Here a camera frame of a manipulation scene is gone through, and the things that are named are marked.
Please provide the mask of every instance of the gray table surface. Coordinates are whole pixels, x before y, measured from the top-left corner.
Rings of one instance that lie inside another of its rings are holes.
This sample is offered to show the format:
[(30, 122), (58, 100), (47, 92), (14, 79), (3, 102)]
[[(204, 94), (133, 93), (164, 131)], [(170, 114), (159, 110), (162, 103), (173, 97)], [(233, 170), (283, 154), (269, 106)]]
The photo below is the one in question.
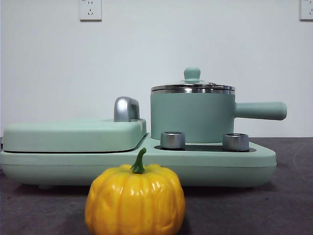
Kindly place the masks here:
[[(313, 235), (313, 138), (252, 138), (277, 153), (272, 179), (256, 188), (184, 187), (179, 235)], [(1, 235), (88, 235), (89, 187), (40, 190), (0, 172)]]

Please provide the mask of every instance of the yellow pumpkin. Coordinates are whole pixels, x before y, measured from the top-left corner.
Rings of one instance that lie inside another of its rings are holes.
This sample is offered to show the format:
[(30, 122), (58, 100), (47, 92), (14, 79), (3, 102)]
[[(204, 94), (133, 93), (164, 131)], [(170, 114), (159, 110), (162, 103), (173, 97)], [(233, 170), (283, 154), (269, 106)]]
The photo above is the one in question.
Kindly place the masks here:
[(104, 171), (91, 184), (85, 222), (94, 235), (174, 235), (182, 225), (185, 198), (178, 176), (151, 164), (140, 150), (133, 166)]

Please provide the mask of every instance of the multifunction cooking appliance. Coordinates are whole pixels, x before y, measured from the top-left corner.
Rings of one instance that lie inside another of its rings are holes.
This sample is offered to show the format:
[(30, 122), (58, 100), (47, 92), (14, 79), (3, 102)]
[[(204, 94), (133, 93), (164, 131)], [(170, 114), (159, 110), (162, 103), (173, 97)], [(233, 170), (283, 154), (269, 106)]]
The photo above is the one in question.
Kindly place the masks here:
[(130, 97), (116, 100), (114, 119), (9, 125), (0, 153), (4, 173), (41, 188), (90, 185), (105, 169), (132, 164), (145, 147), (144, 164), (171, 168), (184, 186), (266, 183), (276, 154), (234, 133), (234, 118), (283, 120), (286, 105), (236, 103), (234, 87), (200, 80), (198, 68), (187, 68), (184, 78), (151, 89), (151, 133)]

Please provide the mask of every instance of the wall outlet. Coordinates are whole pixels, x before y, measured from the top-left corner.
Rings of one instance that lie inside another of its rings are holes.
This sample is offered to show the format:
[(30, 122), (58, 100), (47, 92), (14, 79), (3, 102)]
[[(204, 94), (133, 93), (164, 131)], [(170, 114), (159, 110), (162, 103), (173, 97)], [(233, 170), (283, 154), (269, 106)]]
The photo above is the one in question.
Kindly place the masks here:
[(313, 0), (300, 0), (300, 20), (313, 20)]
[(102, 0), (79, 0), (81, 21), (102, 20)]

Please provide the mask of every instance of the appliance base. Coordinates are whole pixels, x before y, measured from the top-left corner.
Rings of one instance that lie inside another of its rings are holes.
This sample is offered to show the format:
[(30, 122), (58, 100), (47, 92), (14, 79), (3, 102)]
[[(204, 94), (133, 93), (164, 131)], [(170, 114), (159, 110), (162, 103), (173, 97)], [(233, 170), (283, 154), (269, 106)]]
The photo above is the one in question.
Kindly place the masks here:
[(58, 185), (89, 186), (107, 168), (132, 165), (143, 147), (147, 149), (143, 158), (145, 165), (159, 164), (172, 169), (183, 186), (256, 187), (269, 181), (276, 168), (275, 152), (252, 142), (249, 146), (256, 150), (252, 152), (172, 151), (156, 149), (158, 145), (160, 141), (148, 134), (136, 149), (127, 152), (2, 151), (0, 164), (7, 177), (44, 188)]

